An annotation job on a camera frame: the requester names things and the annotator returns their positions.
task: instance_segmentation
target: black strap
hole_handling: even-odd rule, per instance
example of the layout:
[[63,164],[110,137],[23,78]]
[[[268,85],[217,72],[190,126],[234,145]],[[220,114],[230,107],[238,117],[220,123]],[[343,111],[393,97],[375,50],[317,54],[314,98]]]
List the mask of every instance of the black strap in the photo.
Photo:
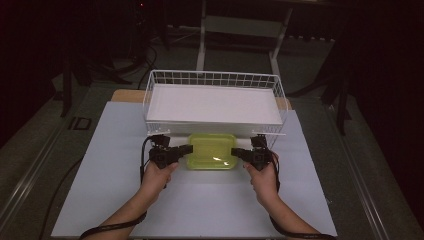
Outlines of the black strap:
[[112,231],[112,230],[123,229],[123,228],[135,226],[135,225],[141,223],[146,218],[146,215],[147,215],[147,212],[143,213],[143,215],[141,215],[139,218],[134,219],[134,220],[129,221],[129,222],[99,226],[99,227],[88,229],[83,234],[81,234],[79,239],[81,240],[81,239],[84,239],[84,238],[86,238],[90,235],[100,233],[100,232]]

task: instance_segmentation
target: wrist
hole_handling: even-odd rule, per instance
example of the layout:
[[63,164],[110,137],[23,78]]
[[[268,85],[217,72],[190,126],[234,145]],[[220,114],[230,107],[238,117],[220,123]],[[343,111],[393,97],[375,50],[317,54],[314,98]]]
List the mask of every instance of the wrist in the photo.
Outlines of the wrist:
[[283,201],[277,192],[272,194],[267,194],[265,198],[262,199],[262,206],[269,212],[271,209],[280,205]]

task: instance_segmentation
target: green plastic container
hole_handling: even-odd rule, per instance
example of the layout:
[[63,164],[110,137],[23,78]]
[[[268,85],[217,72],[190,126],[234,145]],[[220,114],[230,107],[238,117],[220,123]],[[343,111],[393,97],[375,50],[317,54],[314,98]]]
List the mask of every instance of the green plastic container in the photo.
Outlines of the green plastic container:
[[188,155],[187,167],[193,170],[227,170],[236,166],[237,157],[231,156],[236,137],[231,134],[190,135],[193,153]]

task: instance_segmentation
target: white table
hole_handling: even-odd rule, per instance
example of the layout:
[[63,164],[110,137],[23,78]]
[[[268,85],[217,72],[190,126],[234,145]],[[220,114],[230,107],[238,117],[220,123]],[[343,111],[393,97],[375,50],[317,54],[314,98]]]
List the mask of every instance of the white table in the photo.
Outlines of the white table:
[[[313,227],[337,235],[295,111],[289,111],[283,132],[287,135],[279,137],[273,148],[280,156],[280,196]],[[106,105],[53,237],[78,237],[103,222],[136,192],[145,137],[140,103]],[[172,137],[170,146],[186,141]],[[250,147],[247,139],[238,144]],[[190,171],[182,159],[172,181],[131,237],[281,237],[257,202],[249,181],[241,160],[230,171]]]

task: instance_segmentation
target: cable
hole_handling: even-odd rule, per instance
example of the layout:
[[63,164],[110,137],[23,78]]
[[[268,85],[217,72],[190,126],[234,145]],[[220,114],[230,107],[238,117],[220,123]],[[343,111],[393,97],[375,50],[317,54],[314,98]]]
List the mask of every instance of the cable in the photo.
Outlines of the cable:
[[42,238],[43,238],[43,235],[44,235],[44,231],[45,231],[45,228],[46,228],[46,225],[47,225],[47,220],[48,220],[48,218],[49,218],[49,213],[50,213],[50,210],[51,210],[51,208],[52,208],[52,206],[53,206],[53,202],[54,202],[54,200],[56,199],[56,195],[57,195],[57,193],[59,192],[59,189],[60,189],[60,187],[62,187],[62,184],[63,184],[63,182],[65,181],[65,179],[68,177],[68,175],[71,173],[71,171],[78,165],[78,164],[80,164],[81,162],[82,162],[82,159],[83,158],[80,158],[77,162],[75,162],[72,166],[71,166],[71,168],[70,169],[68,169],[68,171],[65,173],[65,176],[63,176],[62,177],[62,179],[60,180],[60,182],[59,182],[59,185],[56,187],[56,190],[54,191],[54,193],[53,193],[53,197],[50,199],[50,203],[49,203],[49,206],[47,207],[47,213],[46,213],[46,216],[44,217],[44,221],[43,221],[43,226],[41,227],[41,233],[40,233],[40,236],[38,237],[38,239],[39,240],[41,240]]
[[135,226],[135,225],[141,223],[146,218],[146,215],[147,215],[147,212],[143,213],[139,218],[134,219],[134,220],[129,221],[129,222],[110,224],[110,225],[90,228],[87,231],[85,231],[83,234],[81,234],[81,236],[78,239],[81,240],[81,239],[84,239],[84,238],[86,238],[90,235],[101,233],[101,232],[107,232],[107,231],[118,230],[118,229],[123,229],[123,228]]
[[[262,146],[268,150],[269,152],[271,152],[271,154],[273,155],[273,158],[277,158],[277,154],[271,150],[269,150],[268,146],[266,145],[265,142],[260,141],[259,142],[262,144]],[[280,163],[277,162],[275,163],[274,159],[272,159],[272,165],[274,167],[274,173],[275,173],[275,184],[277,187],[277,192],[280,191],[280,178],[279,178],[279,172],[280,172]],[[277,222],[275,222],[275,220],[269,216],[269,218],[271,219],[271,223],[274,226],[275,230],[277,230],[277,232],[283,234],[284,236],[287,237],[291,237],[291,238],[300,238],[300,239],[329,239],[329,240],[334,240],[336,239],[334,236],[328,235],[328,234],[321,234],[321,233],[293,233],[293,232],[289,232],[284,230],[283,228],[281,228]]]
[[146,63],[147,63],[147,65],[149,65],[149,67],[146,69],[146,71],[144,72],[143,76],[140,78],[140,81],[138,82],[137,90],[140,90],[141,83],[143,82],[143,80],[146,77],[147,73],[149,71],[153,70],[153,69],[157,69],[157,67],[154,64],[156,62],[158,53],[157,53],[156,49],[154,49],[153,47],[151,47],[151,46],[148,46],[148,47],[153,50],[153,53],[154,53],[153,61],[150,62],[150,60],[146,57]]
[[152,139],[152,136],[148,136],[146,139],[144,139],[144,142],[141,146],[141,165],[140,165],[140,182],[143,182],[143,176],[144,176],[144,166],[146,166],[147,162],[144,163],[144,149],[146,148],[146,143]]
[[[144,150],[146,148],[147,141],[149,141],[150,139],[152,139],[152,136],[148,136],[146,139],[144,139],[143,144],[141,146],[140,183],[143,181],[143,176],[144,176],[144,166],[145,166]],[[90,235],[101,233],[101,232],[112,231],[112,230],[123,229],[123,228],[135,226],[135,225],[139,224],[140,222],[142,222],[146,218],[146,215],[147,215],[147,212],[143,213],[139,218],[134,219],[132,221],[90,228],[87,231],[85,231],[83,234],[81,234],[79,239],[84,239],[84,238],[86,238]]]

